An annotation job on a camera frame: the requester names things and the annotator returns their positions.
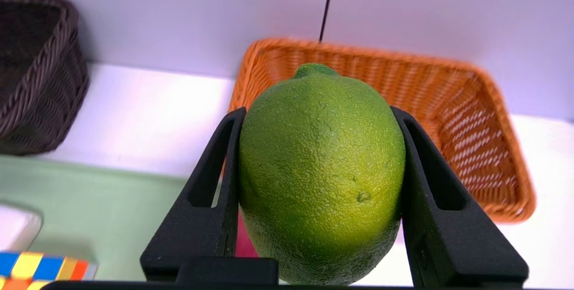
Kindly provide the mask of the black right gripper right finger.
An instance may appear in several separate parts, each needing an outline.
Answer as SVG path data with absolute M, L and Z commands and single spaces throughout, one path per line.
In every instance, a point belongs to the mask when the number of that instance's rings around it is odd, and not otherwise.
M 400 196 L 416 287 L 521 287 L 529 267 L 413 116 L 392 108 L 406 145 Z

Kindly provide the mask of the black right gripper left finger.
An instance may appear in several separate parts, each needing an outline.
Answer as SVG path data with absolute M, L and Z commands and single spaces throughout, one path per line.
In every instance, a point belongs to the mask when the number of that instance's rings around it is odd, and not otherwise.
M 195 257 L 235 255 L 238 149 L 245 108 L 223 117 L 195 169 L 140 257 L 147 281 L 175 281 Z

